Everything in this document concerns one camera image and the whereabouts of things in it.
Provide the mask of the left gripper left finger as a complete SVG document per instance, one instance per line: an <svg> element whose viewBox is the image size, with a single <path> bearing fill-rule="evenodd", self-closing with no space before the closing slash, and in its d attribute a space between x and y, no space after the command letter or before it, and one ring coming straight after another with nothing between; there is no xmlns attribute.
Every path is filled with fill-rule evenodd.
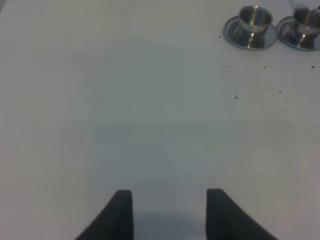
<svg viewBox="0 0 320 240"><path fill-rule="evenodd" d="M133 195L118 190L77 240L133 240Z"/></svg>

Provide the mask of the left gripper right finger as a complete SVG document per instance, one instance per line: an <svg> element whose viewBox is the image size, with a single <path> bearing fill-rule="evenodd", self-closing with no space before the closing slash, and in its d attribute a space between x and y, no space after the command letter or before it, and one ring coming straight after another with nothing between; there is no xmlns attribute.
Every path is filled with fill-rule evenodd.
<svg viewBox="0 0 320 240"><path fill-rule="evenodd" d="M206 192L205 233L208 240L276 239L220 188Z"/></svg>

